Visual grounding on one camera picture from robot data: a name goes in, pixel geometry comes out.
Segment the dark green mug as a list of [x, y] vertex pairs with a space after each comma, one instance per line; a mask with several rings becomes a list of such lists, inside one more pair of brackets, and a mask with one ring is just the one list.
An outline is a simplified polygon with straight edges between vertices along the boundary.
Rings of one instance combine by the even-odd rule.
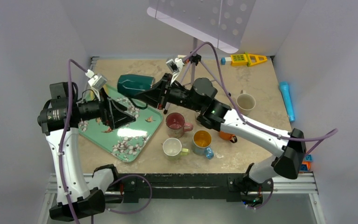
[[143, 76], [137, 74], [121, 75], [117, 81], [117, 91], [129, 99], [131, 104], [140, 110], [146, 109], [149, 105], [146, 103], [130, 98], [137, 90], [147, 90], [156, 86], [156, 79], [150, 76]]

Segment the pink skull mug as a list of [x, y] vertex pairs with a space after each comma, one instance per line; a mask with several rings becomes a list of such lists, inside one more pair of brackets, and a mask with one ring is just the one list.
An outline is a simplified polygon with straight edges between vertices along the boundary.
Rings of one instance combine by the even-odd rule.
[[184, 116], [178, 112], [170, 113], [165, 123], [168, 127], [167, 134], [171, 138], [181, 138], [186, 132], [193, 130], [193, 124], [186, 122]]

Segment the lime green mug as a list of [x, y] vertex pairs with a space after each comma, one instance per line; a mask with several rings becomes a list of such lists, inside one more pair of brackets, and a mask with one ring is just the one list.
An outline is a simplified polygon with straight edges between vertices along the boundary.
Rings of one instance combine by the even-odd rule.
[[170, 160], [177, 160], [181, 156], [187, 156], [190, 154], [190, 150], [184, 148], [182, 143], [177, 138], [168, 138], [162, 145], [164, 155]]

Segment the blue butterfly mug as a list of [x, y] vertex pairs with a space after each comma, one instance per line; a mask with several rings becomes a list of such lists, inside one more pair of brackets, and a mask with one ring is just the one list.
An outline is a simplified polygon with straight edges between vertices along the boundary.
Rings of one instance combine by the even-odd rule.
[[199, 130], [193, 135], [192, 151], [196, 155], [204, 156], [209, 160], [214, 158], [214, 152], [211, 148], [212, 136], [209, 132]]

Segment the orange mug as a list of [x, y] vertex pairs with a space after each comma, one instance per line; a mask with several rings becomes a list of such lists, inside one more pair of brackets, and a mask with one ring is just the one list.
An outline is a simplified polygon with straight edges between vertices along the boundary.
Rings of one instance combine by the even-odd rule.
[[226, 132], [223, 132], [223, 131], [219, 132], [219, 137], [222, 138], [223, 140], [228, 140], [228, 141], [230, 141], [232, 143], [238, 142], [238, 139], [237, 139], [236, 135], [226, 133]]

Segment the cream coral shell mug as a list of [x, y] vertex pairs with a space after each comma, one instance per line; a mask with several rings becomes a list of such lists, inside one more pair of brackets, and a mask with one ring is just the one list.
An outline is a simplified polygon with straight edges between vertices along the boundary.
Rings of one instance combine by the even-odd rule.
[[255, 108], [256, 100], [252, 95], [246, 93], [244, 90], [241, 90], [240, 94], [236, 98], [236, 104], [241, 113], [248, 116]]

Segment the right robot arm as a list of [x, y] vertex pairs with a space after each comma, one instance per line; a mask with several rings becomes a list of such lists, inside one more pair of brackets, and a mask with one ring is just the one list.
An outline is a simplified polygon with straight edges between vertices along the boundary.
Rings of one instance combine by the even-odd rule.
[[197, 121], [207, 129], [234, 134], [269, 151], [271, 157], [250, 165], [243, 184], [254, 190], [266, 180], [280, 175], [294, 180], [298, 177], [305, 157], [305, 144], [302, 131], [291, 132], [262, 125], [264, 131], [258, 130], [256, 121], [237, 113], [230, 106], [215, 99], [217, 89], [207, 78], [198, 78], [191, 89], [186, 89], [178, 81], [172, 81], [171, 74], [164, 76], [156, 83], [146, 84], [144, 76], [136, 75], [133, 81], [118, 84], [120, 93], [128, 98], [162, 109], [167, 103], [178, 105], [189, 110], [200, 112]]

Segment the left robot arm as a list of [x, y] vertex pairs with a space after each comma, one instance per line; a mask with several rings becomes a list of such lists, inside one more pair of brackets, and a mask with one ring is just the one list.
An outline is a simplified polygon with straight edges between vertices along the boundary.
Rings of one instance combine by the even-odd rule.
[[76, 83], [60, 82], [49, 88], [51, 99], [37, 119], [49, 144], [57, 178], [57, 204], [49, 209], [49, 216], [71, 222], [103, 213], [105, 192], [118, 189], [120, 178], [114, 165], [104, 165], [86, 182], [78, 154], [79, 123], [100, 118], [103, 125], [115, 130], [136, 119], [104, 89], [100, 90], [100, 100], [78, 103]]

